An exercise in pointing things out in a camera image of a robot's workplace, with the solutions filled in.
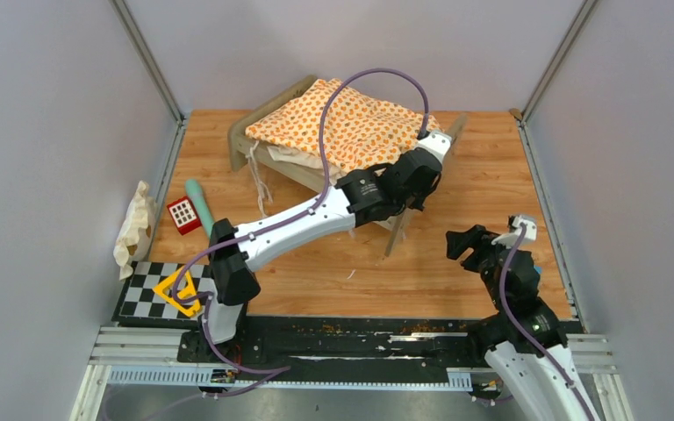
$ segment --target wooden bed frame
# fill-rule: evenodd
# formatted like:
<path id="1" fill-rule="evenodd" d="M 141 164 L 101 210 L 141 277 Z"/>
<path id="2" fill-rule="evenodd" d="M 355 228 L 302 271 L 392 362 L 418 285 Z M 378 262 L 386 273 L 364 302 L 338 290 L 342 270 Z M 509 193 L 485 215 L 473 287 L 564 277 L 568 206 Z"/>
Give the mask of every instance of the wooden bed frame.
<path id="1" fill-rule="evenodd" d="M 228 131 L 228 153 L 229 159 L 231 161 L 232 171 L 239 171 L 241 168 L 247 165 L 247 155 L 257 142 L 256 139 L 249 138 L 245 134 L 247 127 L 282 107 L 291 99 L 302 96 L 316 81 L 317 76 L 308 75 L 301 81 L 286 89 L 281 94 L 270 99 L 256 110 L 252 111 L 244 118 L 231 125 L 231 128 Z M 452 138 L 451 142 L 456 141 L 458 135 L 462 132 L 466 121 L 466 114 L 462 114 L 454 121 L 448 130 L 445 131 L 445 133 Z M 319 192 L 324 186 L 324 173 L 321 169 L 307 168 L 291 162 L 275 161 L 264 147 L 256 148 L 254 150 L 254 155 L 257 162 L 274 169 L 278 173 L 285 175 L 291 180 L 304 185 L 309 189 Z M 396 217 L 391 217 L 386 221 L 376 222 L 377 224 L 391 231 L 389 243 L 386 245 L 384 252 L 386 256 L 389 256 L 391 251 L 394 249 L 394 246 L 399 241 L 401 241 L 403 232 L 409 225 L 413 213 L 414 210 L 405 210 Z"/>

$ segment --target bed leg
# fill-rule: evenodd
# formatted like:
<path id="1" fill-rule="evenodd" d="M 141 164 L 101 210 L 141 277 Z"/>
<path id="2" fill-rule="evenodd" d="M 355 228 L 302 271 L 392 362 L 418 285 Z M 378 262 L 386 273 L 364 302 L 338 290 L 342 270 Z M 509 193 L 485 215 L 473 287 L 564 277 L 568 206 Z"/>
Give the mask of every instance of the bed leg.
<path id="1" fill-rule="evenodd" d="M 413 213 L 413 210 L 407 209 L 394 219 L 394 226 L 392 226 L 391 235 L 389 236 L 389 244 L 386 245 L 386 251 L 384 252 L 386 257 L 389 257 L 394 246 L 404 237 L 405 228 L 409 225 Z"/>
<path id="2" fill-rule="evenodd" d="M 237 151 L 232 144 L 228 145 L 228 159 L 231 162 L 231 170 L 234 173 L 247 165 L 247 156 Z"/>

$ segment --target white string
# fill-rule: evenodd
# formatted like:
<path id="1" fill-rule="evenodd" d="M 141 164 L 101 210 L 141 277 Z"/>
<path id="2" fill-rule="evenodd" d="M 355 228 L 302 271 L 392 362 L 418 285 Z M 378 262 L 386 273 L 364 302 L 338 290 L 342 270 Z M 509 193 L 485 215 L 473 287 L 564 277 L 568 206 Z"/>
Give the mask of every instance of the white string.
<path id="1" fill-rule="evenodd" d="M 265 196 L 268 199 L 268 203 L 272 203 L 272 195 L 269 193 L 267 184 L 262 181 L 260 177 L 260 169 L 257 167 L 257 159 L 255 158 L 255 149 L 260 145 L 260 141 L 257 140 L 255 144 L 249 148 L 249 155 L 247 155 L 247 161 L 249 161 L 249 170 L 252 172 L 252 178 L 255 179 L 255 186 L 257 187 L 257 207 L 260 208 L 260 213 L 263 218 L 267 217 L 265 213 L 264 199 Z"/>

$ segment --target white wall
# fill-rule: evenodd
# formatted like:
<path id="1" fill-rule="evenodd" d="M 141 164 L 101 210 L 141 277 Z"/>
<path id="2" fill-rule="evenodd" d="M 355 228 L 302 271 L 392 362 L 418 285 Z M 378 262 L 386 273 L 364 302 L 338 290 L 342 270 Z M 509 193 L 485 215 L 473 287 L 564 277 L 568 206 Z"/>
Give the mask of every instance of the white wall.
<path id="1" fill-rule="evenodd" d="M 435 110 L 522 108 L 581 0 L 128 0 L 185 112 L 252 108 L 314 73 L 391 67 Z M 419 108 L 395 76 L 355 83 Z"/>
<path id="2" fill-rule="evenodd" d="M 588 324 L 674 419 L 674 2 L 600 2 L 530 127 Z"/>
<path id="3" fill-rule="evenodd" d="M 109 2 L 0 1 L 0 420 L 68 418 L 173 129 Z"/>

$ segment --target black base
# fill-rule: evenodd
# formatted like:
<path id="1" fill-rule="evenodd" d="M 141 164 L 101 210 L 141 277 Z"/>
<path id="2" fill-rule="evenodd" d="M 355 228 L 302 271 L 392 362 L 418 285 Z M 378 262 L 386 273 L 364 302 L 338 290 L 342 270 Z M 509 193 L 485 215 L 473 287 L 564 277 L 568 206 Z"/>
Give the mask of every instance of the black base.
<path id="1" fill-rule="evenodd" d="M 391 336 L 461 333 L 477 321 L 251 316 L 242 319 L 237 336 L 219 349 L 231 360 L 240 359 L 246 367 L 291 366 L 290 371 L 278 376 L 281 381 L 446 382 L 447 367 L 480 367 L 466 336 L 390 342 Z M 562 322 L 562 327 L 566 333 L 583 332 L 577 321 Z M 343 359 L 302 360 L 298 356 Z M 177 360 L 219 362 L 198 330 L 182 336 Z M 242 380 L 260 377 L 244 373 L 239 376 Z"/>

